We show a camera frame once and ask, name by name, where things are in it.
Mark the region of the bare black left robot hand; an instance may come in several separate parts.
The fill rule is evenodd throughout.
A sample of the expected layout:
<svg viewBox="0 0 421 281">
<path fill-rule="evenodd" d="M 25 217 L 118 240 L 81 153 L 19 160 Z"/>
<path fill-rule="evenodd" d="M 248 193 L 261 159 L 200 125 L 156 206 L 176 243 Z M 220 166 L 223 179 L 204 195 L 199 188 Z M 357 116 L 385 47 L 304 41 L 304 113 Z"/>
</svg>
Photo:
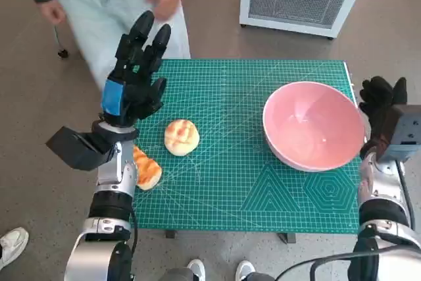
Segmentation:
<svg viewBox="0 0 421 281">
<path fill-rule="evenodd" d="M 164 24 L 147 45 L 154 19 L 151 11 L 145 11 L 120 39 L 101 100 L 103 118 L 111 126 L 131 127 L 163 106 L 166 78 L 153 80 L 153 74 L 161 67 L 171 27 Z"/>
</svg>

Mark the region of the person's right hand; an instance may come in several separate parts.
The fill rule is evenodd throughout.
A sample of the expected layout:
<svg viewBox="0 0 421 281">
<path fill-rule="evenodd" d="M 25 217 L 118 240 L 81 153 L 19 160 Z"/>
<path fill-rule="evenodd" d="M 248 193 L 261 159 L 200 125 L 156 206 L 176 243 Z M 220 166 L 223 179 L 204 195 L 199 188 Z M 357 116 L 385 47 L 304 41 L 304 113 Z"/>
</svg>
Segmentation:
<svg viewBox="0 0 421 281">
<path fill-rule="evenodd" d="M 50 0 L 37 6 L 42 15 L 53 25 L 60 24 L 66 18 L 65 11 L 58 0 Z"/>
</svg>

